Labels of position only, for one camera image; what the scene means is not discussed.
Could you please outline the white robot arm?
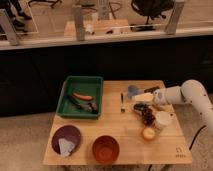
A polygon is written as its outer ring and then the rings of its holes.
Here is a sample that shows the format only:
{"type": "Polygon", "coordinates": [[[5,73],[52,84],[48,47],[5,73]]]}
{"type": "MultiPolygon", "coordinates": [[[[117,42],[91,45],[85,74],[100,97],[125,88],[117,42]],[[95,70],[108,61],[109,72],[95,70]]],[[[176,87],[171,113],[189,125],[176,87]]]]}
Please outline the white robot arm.
{"type": "Polygon", "coordinates": [[[203,84],[197,80],[190,79],[181,86],[160,88],[153,93],[135,95],[132,100],[156,105],[191,104],[213,135],[213,103],[203,84]]]}

